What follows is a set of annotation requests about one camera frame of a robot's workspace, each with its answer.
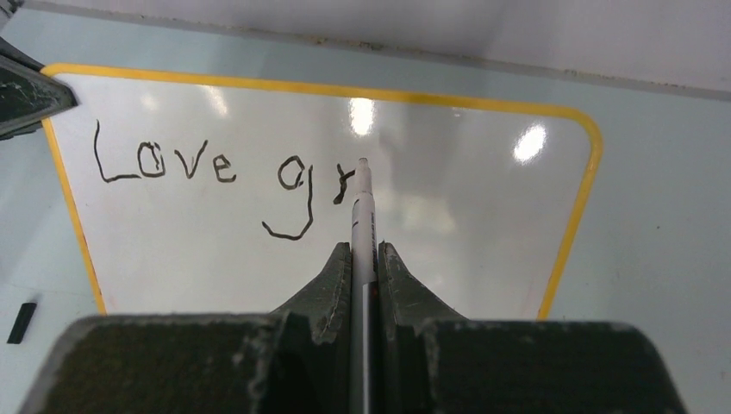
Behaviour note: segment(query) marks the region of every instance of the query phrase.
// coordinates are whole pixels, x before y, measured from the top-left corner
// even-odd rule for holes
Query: black object
[[[373,412],[685,413],[621,323],[471,321],[378,250]],[[93,317],[58,340],[22,413],[347,412],[351,256],[267,315]]]
[[[22,342],[36,306],[37,304],[33,302],[26,302],[21,305],[16,322],[13,323],[13,329],[10,331],[10,336],[8,336],[8,343],[18,344]]]
[[[0,140],[33,132],[42,118],[76,105],[71,90],[42,67],[0,38]]]

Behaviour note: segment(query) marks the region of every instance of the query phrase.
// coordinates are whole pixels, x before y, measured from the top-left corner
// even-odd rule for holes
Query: light blue table
[[[731,103],[31,9],[2,36],[44,63],[581,109],[602,130],[604,155],[552,318],[632,323],[658,346],[691,412],[731,406]],[[14,412],[53,339],[96,312],[42,133],[0,142],[0,229],[0,332],[41,297],[23,344],[0,348],[0,412]]]

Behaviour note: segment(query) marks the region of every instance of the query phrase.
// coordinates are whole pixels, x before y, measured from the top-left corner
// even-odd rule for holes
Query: whiteboard
[[[109,314],[273,310],[350,240],[366,157],[378,239],[422,283],[467,317],[545,317],[602,151],[588,116],[540,104],[43,72],[79,102],[43,126]]]

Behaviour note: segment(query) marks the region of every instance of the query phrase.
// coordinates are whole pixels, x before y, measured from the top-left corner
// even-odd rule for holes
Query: pen
[[[376,250],[376,202],[373,199],[368,160],[358,160],[355,169],[355,201],[351,221],[353,254],[353,304],[351,322],[351,412],[372,411],[372,343],[378,305],[378,251]]]

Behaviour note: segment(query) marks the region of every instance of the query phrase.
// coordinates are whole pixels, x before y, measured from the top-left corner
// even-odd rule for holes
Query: white wall
[[[731,91],[728,0],[46,0]]]

